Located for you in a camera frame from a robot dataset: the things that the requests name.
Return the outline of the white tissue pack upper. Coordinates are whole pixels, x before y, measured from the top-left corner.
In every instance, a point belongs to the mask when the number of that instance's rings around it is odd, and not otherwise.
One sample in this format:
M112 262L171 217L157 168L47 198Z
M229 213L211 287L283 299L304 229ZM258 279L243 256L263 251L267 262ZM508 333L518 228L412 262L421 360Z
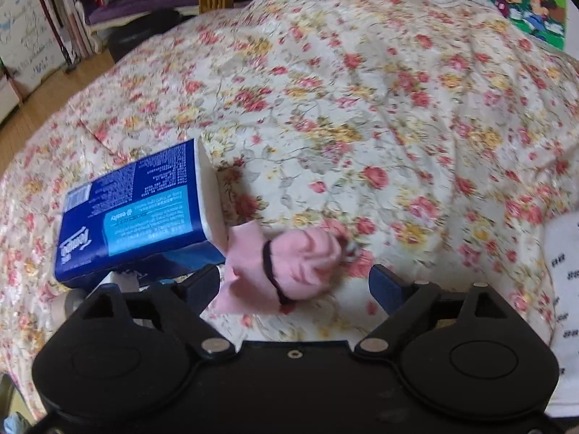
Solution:
M100 286L116 285L122 293L139 291L138 277L129 272L109 272L99 283Z

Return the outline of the white tissue pack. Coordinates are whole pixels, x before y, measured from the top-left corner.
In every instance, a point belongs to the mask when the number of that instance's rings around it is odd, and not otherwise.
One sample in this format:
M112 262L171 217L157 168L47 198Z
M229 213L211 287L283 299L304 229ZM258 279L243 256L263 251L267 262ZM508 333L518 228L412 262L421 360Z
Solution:
M559 379L547 413L578 416L578 213L565 214L546 226L544 252L554 290L554 336L550 348L557 357Z
M116 285L122 293L139 291L138 277L129 272L109 272L99 283L100 286Z

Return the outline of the pink rolled cloth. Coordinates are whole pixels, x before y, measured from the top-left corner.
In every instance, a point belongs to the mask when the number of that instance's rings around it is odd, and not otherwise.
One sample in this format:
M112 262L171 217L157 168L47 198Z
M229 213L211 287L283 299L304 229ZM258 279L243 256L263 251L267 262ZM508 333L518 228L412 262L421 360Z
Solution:
M211 311L274 315L315 299L332 288L346 245L346 238L318 226L289 229L273 238L257 221L234 226Z

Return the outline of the blue Tempo tissue box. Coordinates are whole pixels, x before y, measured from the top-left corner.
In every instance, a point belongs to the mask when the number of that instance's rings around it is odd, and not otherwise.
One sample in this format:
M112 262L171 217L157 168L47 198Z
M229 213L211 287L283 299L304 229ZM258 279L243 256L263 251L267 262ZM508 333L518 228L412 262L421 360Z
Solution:
M87 292L112 271L146 286L223 264L227 246L217 174L192 139L70 190L54 275Z

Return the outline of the beige tape roll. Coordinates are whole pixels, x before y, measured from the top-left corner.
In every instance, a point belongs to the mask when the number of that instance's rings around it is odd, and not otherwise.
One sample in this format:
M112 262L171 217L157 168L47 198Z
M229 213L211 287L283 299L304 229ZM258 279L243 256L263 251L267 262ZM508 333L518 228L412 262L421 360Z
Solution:
M56 327L60 327L83 303L87 294L83 289L71 289L50 301L50 315Z

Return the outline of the floral quilted bedspread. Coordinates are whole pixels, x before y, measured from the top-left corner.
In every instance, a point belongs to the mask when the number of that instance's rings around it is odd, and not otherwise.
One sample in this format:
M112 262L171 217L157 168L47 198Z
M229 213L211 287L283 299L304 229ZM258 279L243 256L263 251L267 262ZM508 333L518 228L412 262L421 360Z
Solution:
M578 203L577 60L480 0L254 0L143 43L2 175L1 369L33 416L66 193L190 138L227 224L319 225L354 251L317 301L207 312L235 343L357 341L384 318L373 264L452 290L486 281L553 340L542 241Z

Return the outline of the white tissue pack lower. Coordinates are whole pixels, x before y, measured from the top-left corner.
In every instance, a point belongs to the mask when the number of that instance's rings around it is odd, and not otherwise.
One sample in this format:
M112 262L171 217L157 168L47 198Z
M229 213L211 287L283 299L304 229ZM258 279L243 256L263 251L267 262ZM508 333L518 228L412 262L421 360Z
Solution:
M546 226L544 252L554 290L554 336L550 348L557 357L559 379L547 413L578 416L578 213L565 214Z

